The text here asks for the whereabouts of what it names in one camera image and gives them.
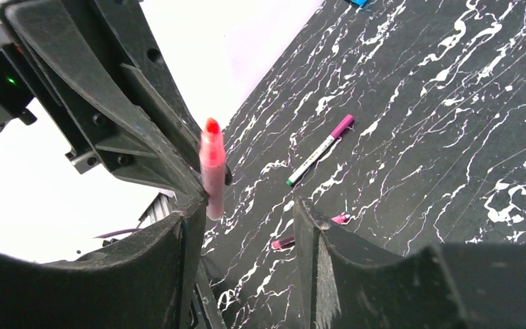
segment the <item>wire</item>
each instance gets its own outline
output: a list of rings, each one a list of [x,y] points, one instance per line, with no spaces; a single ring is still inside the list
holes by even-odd
[[[119,231],[114,231],[114,232],[102,234],[102,235],[96,236],[94,239],[106,239],[106,238],[111,238],[111,237],[116,236],[116,235],[122,235],[122,234],[126,234],[126,233],[135,233],[135,232],[140,231],[140,230],[142,230],[142,229],[141,228],[127,228],[125,230],[119,230]]]

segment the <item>white marker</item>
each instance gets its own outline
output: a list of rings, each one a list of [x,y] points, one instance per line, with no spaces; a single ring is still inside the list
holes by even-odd
[[[303,175],[303,173],[305,173],[305,171],[307,171],[310,166],[314,164],[317,159],[319,159],[323,152],[325,152],[325,150],[327,150],[331,144],[333,144],[334,141],[340,137],[342,132],[346,130],[346,128],[348,128],[348,126],[351,125],[353,121],[353,116],[348,114],[342,120],[342,122],[340,122],[338,127],[336,127],[336,129],[334,129],[333,132],[331,132],[331,134],[325,139],[325,141],[319,145],[314,153],[312,153],[312,155],[299,168],[297,168],[297,170],[291,176],[289,176],[287,179],[287,185],[293,186],[293,184]]]

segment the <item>black and white marble pattern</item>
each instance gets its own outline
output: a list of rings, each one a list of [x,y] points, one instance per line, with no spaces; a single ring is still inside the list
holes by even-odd
[[[526,243],[526,0],[326,0],[225,138],[235,182],[203,255],[229,328],[301,328],[295,252],[270,248],[296,196],[404,256]]]

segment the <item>bolt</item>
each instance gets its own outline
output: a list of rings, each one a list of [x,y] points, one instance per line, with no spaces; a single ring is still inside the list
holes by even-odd
[[[105,125],[108,122],[108,118],[101,113],[95,114],[93,120],[95,125]]]
[[[132,163],[132,156],[129,154],[120,154],[118,156],[118,164],[121,166],[125,166]]]

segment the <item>red marker tip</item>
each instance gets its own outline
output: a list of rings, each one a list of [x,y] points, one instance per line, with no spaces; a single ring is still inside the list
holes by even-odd
[[[215,119],[208,118],[205,130],[206,132],[211,134],[218,134],[219,132],[221,132],[221,127],[218,126],[218,122],[216,122]]]

